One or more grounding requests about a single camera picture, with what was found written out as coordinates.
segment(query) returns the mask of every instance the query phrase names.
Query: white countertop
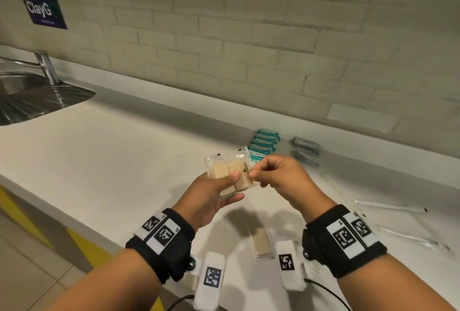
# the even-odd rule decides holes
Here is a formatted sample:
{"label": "white countertop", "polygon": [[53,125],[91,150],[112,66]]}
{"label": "white countertop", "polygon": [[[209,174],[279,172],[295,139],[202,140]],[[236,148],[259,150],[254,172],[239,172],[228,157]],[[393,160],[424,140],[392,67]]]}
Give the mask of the white countertop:
{"label": "white countertop", "polygon": [[[95,97],[0,127],[0,184],[112,253],[153,212],[175,203],[205,171],[206,156],[245,145],[252,133],[87,82],[79,85],[93,89]],[[372,194],[382,201],[396,198],[428,208],[423,221],[460,253],[458,189],[327,152],[320,162],[319,169],[308,171],[338,202],[343,198],[325,182],[325,174],[351,198]],[[246,195],[239,204],[221,210],[198,232],[192,246],[197,256],[209,250],[227,256],[222,307],[284,311],[313,304],[317,310],[342,310],[333,297],[313,286],[303,293],[286,292],[277,260],[255,260],[247,222],[258,220],[280,237],[297,241],[305,224],[272,188],[253,188]],[[456,258],[398,237],[381,239],[394,256],[460,308]],[[341,295],[329,271],[310,277]],[[176,294],[189,292],[190,286],[190,278],[167,283]]]}

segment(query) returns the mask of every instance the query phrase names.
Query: faucet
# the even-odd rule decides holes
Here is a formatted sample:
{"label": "faucet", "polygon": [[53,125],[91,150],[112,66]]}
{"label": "faucet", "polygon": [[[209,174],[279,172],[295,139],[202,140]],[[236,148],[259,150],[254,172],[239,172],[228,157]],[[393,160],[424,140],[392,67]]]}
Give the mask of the faucet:
{"label": "faucet", "polygon": [[50,86],[59,86],[62,84],[62,81],[59,79],[53,64],[51,64],[50,57],[46,51],[35,51],[35,58],[37,58],[38,64],[31,62],[24,62],[22,60],[10,59],[5,57],[0,57],[0,63],[10,63],[21,66],[26,66],[28,68],[42,69],[46,78],[50,82]]}

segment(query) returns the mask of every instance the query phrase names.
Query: poster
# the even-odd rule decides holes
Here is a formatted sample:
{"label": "poster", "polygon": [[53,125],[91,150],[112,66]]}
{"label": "poster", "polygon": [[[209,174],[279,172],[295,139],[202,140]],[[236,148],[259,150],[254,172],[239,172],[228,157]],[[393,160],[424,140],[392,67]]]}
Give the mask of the poster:
{"label": "poster", "polygon": [[67,29],[58,0],[23,0],[34,24]]}

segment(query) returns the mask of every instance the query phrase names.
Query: wrist strap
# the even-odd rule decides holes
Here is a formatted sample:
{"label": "wrist strap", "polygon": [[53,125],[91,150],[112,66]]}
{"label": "wrist strap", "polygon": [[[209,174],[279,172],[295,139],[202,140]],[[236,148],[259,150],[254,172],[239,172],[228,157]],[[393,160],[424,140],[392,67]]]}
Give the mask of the wrist strap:
{"label": "wrist strap", "polygon": [[387,251],[359,215],[342,204],[306,227],[302,236],[304,252],[309,260],[326,265],[335,278],[348,275]]}
{"label": "wrist strap", "polygon": [[167,208],[137,229],[126,248],[136,250],[165,284],[169,277],[176,282],[184,277],[194,238],[192,226],[176,211]]}

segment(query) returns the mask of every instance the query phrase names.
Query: plastic wrapper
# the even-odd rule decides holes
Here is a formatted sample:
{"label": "plastic wrapper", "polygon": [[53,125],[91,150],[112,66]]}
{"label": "plastic wrapper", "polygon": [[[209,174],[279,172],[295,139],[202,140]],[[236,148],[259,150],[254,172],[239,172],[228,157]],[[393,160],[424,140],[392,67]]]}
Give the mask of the plastic wrapper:
{"label": "plastic wrapper", "polygon": [[250,180],[248,176],[250,169],[255,163],[251,160],[247,147],[235,150],[234,152],[207,157],[205,158],[205,164],[207,174],[213,179],[226,177],[233,172],[241,173],[241,178],[235,185],[228,187],[220,193],[221,200],[258,185],[258,183]]}

